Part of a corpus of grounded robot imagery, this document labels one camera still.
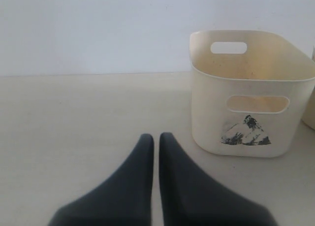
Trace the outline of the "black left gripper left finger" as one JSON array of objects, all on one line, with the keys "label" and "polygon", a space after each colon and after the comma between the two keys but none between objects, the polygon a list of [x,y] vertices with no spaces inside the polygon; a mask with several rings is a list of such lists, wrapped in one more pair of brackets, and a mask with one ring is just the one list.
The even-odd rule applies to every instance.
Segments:
[{"label": "black left gripper left finger", "polygon": [[122,165],[98,187],[61,207],[51,226],[150,226],[154,140],[142,134]]}]

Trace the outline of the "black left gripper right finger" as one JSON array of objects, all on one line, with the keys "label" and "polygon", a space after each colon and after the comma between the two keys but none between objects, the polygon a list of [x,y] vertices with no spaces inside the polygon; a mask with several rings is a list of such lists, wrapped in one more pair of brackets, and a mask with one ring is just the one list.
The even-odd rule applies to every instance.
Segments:
[{"label": "black left gripper right finger", "polygon": [[166,226],[275,226],[269,210],[203,171],[174,135],[159,138],[159,185]]}]

